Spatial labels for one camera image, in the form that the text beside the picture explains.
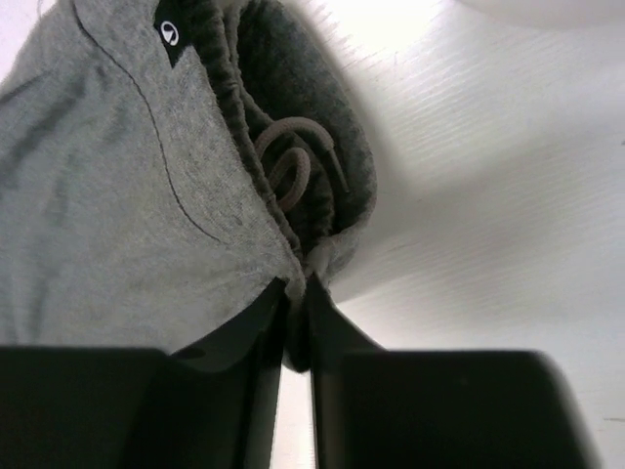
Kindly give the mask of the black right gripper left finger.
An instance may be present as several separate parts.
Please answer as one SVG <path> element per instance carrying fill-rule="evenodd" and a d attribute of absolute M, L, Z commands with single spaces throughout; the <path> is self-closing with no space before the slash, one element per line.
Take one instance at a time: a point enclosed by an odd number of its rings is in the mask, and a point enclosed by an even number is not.
<path fill-rule="evenodd" d="M 273 280 L 174 354 L 1 350 L 5 468 L 267 468 L 286 314 Z"/>

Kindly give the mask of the grey shorts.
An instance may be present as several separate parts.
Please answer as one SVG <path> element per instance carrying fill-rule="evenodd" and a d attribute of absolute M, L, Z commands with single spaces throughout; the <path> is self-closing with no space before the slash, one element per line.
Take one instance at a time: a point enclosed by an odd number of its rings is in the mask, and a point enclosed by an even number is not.
<path fill-rule="evenodd" d="M 350 102 L 277 1 L 61 1 L 1 88 L 1 339 L 176 351 L 350 261 Z"/>

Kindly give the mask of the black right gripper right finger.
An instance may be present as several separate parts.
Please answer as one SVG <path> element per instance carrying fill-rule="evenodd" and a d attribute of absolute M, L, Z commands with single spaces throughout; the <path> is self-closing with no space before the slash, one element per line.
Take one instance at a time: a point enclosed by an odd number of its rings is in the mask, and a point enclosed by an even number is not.
<path fill-rule="evenodd" d="M 535 350 L 388 350 L 307 285 L 320 468 L 596 468 L 563 373 Z"/>

